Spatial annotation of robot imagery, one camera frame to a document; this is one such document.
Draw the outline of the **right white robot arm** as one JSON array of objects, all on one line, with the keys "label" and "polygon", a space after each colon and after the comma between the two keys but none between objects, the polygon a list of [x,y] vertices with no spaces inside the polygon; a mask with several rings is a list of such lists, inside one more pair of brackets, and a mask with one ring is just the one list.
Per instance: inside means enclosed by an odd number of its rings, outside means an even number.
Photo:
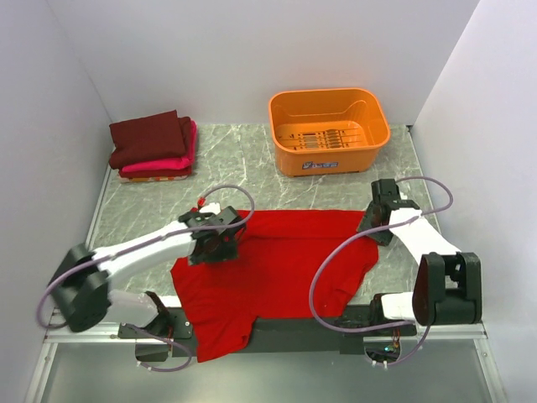
[{"label": "right white robot arm", "polygon": [[368,325],[386,335],[398,321],[421,326],[467,325],[482,320],[481,260],[449,243],[425,218],[429,213],[402,196],[399,181],[371,184],[370,201],[357,232],[387,247],[394,238],[418,264],[412,291],[377,294]]}]

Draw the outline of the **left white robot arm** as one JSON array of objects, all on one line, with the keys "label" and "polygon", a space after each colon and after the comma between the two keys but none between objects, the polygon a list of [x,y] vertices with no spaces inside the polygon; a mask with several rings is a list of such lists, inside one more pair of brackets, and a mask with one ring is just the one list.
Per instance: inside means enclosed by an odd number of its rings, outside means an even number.
[{"label": "left white robot arm", "polygon": [[237,237],[247,222],[233,207],[212,203],[125,243],[93,250],[78,244],[66,253],[45,294],[60,310],[63,327],[72,332],[109,319],[134,324],[156,338],[168,326],[161,304],[147,294],[116,292],[116,283],[171,260],[197,265],[235,259]]}]

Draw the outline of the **red t shirt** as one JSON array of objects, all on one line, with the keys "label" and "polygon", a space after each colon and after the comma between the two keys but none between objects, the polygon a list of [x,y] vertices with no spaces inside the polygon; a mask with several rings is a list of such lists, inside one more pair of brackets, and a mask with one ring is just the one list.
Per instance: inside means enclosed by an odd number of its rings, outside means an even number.
[{"label": "red t shirt", "polygon": [[312,279],[326,257],[356,234],[362,211],[268,210],[248,221],[238,258],[189,265],[177,259],[170,273],[187,319],[197,328],[238,328],[242,321],[309,318],[314,311],[339,317],[366,273],[378,262],[378,246],[360,238]]}]

